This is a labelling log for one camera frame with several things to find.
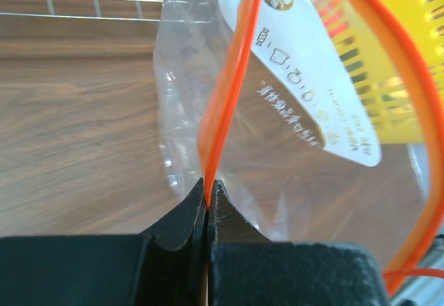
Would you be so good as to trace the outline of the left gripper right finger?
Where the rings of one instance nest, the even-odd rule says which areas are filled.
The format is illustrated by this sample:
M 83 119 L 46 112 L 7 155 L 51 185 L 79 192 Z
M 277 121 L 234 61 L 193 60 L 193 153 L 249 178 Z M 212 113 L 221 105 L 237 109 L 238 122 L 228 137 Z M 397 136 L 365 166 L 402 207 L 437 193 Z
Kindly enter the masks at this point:
M 214 182 L 207 222 L 208 303 L 243 304 L 254 282 L 258 256 L 270 242 L 236 209 L 222 181 Z

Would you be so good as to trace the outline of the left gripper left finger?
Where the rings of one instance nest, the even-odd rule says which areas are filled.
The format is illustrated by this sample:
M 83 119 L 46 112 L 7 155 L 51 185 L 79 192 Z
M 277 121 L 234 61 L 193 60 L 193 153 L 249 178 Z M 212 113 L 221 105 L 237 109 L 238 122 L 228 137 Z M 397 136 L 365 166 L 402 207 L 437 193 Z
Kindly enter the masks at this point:
M 207 208 L 203 179 L 141 233 L 136 305 L 204 305 Z

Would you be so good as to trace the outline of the clear zip bag orange zipper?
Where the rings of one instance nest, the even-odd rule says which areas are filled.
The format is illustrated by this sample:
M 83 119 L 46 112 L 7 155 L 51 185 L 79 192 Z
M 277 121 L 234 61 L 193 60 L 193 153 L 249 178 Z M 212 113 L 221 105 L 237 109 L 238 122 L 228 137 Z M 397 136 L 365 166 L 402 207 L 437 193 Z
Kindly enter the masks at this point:
M 153 64 L 179 196 L 219 179 L 263 235 L 361 244 L 398 291 L 443 222 L 443 130 L 381 143 L 311 0 L 164 0 Z

